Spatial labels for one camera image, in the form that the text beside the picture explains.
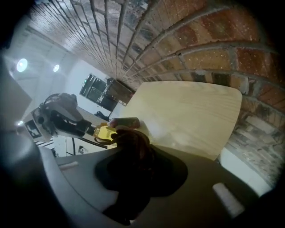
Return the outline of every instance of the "yellow object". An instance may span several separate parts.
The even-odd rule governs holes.
[[[101,124],[100,126],[96,127],[96,130],[94,131],[94,137],[100,138],[100,139],[108,139],[112,140],[111,135],[116,133],[116,129],[105,126],[104,124]]]

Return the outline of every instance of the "red brick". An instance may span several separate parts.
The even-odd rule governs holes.
[[[145,47],[147,45],[149,45],[149,43],[152,41],[152,36],[151,36],[151,39],[150,40],[146,40],[142,35],[141,33],[136,37],[135,39],[135,43],[142,49],[144,50]]]
[[[156,73],[165,72],[165,68],[161,64],[154,65],[151,68],[155,70]]]
[[[255,110],[255,115],[268,122],[269,121],[269,110],[270,108],[259,103]]]
[[[197,44],[197,36],[195,31],[188,25],[185,25],[174,32],[178,42],[184,48]]]
[[[141,37],[143,37],[146,41],[148,41],[147,44],[149,44],[159,34],[155,30],[155,28],[153,28],[153,26],[154,26],[153,24],[152,24],[152,26],[149,26],[149,25],[145,24],[145,25],[143,25],[143,27],[139,31],[139,35]]]
[[[99,25],[100,30],[104,31],[106,33],[106,26],[105,26],[105,17],[103,14],[100,14],[98,12],[95,12],[96,19]]]
[[[165,4],[168,24],[171,26],[184,17],[202,9],[206,5],[206,0],[164,0],[161,1],[161,4]]]
[[[163,10],[158,7],[152,10],[148,17],[146,24],[151,24],[151,26],[155,29],[155,31],[153,31],[155,35],[158,35],[163,30],[168,28],[167,25],[165,24],[165,22],[167,22],[168,20],[164,20],[163,17],[168,18],[167,12],[165,9]]]
[[[126,26],[122,26],[120,41],[127,47],[132,38],[133,32]]]
[[[282,112],[285,112],[285,91],[278,87],[265,84],[258,99]]]
[[[155,28],[160,32],[162,30],[167,29],[171,25],[171,22],[169,20],[168,13],[166,11],[165,4],[163,1],[160,1],[156,9],[153,10],[153,12],[151,13],[151,16],[152,16],[153,21],[157,20]]]
[[[239,71],[266,77],[272,82],[281,82],[281,66],[278,55],[254,49],[237,49]]]
[[[150,74],[147,72],[147,71],[142,71],[142,72],[139,72],[139,74],[142,76],[142,77],[147,77],[149,76]]]
[[[153,81],[150,77],[147,77],[147,78],[143,78],[143,80],[145,81],[145,82],[148,82],[148,81]]]
[[[132,69],[135,70],[135,71],[139,71],[139,70],[141,70],[142,68],[136,63],[136,64],[133,66]]]
[[[187,26],[195,32],[197,37],[197,43],[195,45],[216,41],[211,37],[209,31],[203,26],[202,18],[198,18],[195,21],[190,22]]]
[[[275,126],[275,127],[282,127],[281,126],[281,120],[282,120],[282,117],[281,117],[281,115],[279,115],[278,113],[275,113],[275,118],[274,118],[274,123],[273,123],[273,125]]]
[[[238,89],[242,94],[251,96],[254,90],[255,80],[249,79],[248,77],[238,77],[231,75],[230,86]]]
[[[140,4],[135,1],[129,1],[126,8],[125,23],[134,29],[146,9],[147,7],[140,7]]]
[[[274,120],[275,120],[275,111],[273,111],[272,109],[269,110],[269,116],[268,116],[268,122],[271,124],[274,124]]]
[[[193,77],[193,81],[195,82],[206,82],[204,74],[197,74],[195,72],[192,72],[191,75]]]
[[[227,9],[202,18],[203,26],[212,39],[220,41],[259,41],[259,32],[254,18],[245,9]]]
[[[211,83],[211,84],[214,83],[211,72],[206,71],[206,73],[205,73],[205,80],[206,80],[207,83]]]
[[[143,81],[141,80],[135,80],[135,81],[130,81],[127,82],[126,84],[131,87],[131,88],[135,88],[136,90],[140,87],[140,85],[143,83]]]
[[[159,76],[149,77],[152,81],[161,81]]]
[[[239,113],[239,116],[238,116],[238,119],[243,119],[245,113],[246,113],[246,112],[241,109],[241,110],[240,110],[240,113]]]
[[[145,65],[150,65],[160,60],[160,56],[153,49],[149,49],[141,58]]]
[[[94,7],[102,11],[105,11],[104,0],[94,0]]]
[[[110,40],[117,43],[118,25],[121,6],[113,1],[108,3],[108,29]]]
[[[167,56],[169,54],[175,53],[176,51],[182,49],[183,47],[178,42],[172,34],[163,38],[157,45],[156,49],[161,56]]]
[[[132,58],[131,58],[130,56],[128,56],[128,55],[127,55],[127,56],[126,56],[125,63],[127,63],[127,64],[130,66],[130,65],[132,65],[132,64],[133,64],[133,62],[134,62],[134,61],[132,60]]]
[[[242,97],[240,109],[248,111],[248,112],[250,111],[249,106],[248,106],[248,101],[247,101],[246,97]]]
[[[279,126],[279,129],[284,132],[285,130],[285,117],[281,117],[281,121],[280,121],[280,126]]]
[[[190,73],[181,73],[180,77],[181,77],[182,81],[194,81],[193,77]]]
[[[173,59],[169,59],[169,60],[165,60],[163,62],[161,62],[161,65],[164,66],[164,68],[166,70],[180,70],[180,69],[184,69],[180,59],[178,57],[173,58]]]
[[[130,76],[132,76],[134,73],[136,73],[136,72],[133,71],[132,69],[130,69],[130,70],[126,73],[126,76],[130,77]]]
[[[133,59],[136,59],[138,57],[138,52],[134,51],[134,49],[130,48],[129,55],[133,57]]]
[[[223,49],[194,52],[185,55],[184,60],[189,69],[231,69],[228,52]]]
[[[177,81],[177,78],[172,73],[167,73],[159,76],[162,81]]]
[[[152,69],[151,67],[146,69],[146,71],[150,74],[150,75],[154,75],[156,74],[156,71],[154,69]]]
[[[140,61],[140,60],[138,60],[137,62],[136,62],[136,65],[138,65],[140,68],[144,68],[146,65],[142,62],[142,61]]]
[[[227,73],[212,73],[213,83],[221,86],[230,86],[230,77]]]

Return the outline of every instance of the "cable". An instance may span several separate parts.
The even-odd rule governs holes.
[[[75,155],[75,142],[74,142],[74,138],[71,138],[72,139],[72,145],[73,145],[73,155]]]
[[[85,138],[82,138],[82,137],[81,137],[81,138],[78,138],[78,139],[80,139],[80,140],[82,140],[82,141],[84,141],[84,142],[86,142],[86,143],[90,143],[90,144],[92,144],[92,145],[95,145],[95,146],[98,146],[98,147],[101,147],[101,148],[108,149],[107,146],[101,145],[101,144],[96,143],[96,142],[92,142],[92,141],[87,140],[87,139],[85,139]]]

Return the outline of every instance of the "black fabric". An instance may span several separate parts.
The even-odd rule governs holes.
[[[119,195],[114,205],[103,213],[113,220],[129,225],[147,206],[150,197],[168,196],[185,182],[188,171],[178,158],[158,150],[150,171],[137,170],[132,166],[129,152],[122,150],[95,167],[95,175],[102,185]]]
[[[100,111],[98,111],[98,112],[95,114],[95,116],[98,116],[98,117],[100,117],[101,119],[106,120],[107,122],[110,121],[109,117],[105,116],[105,115],[104,115],[102,112],[100,112]]]

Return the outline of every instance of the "window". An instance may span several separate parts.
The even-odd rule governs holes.
[[[80,94],[108,111],[113,111],[118,102],[108,95],[107,91],[108,86],[103,80],[89,74],[84,81]]]

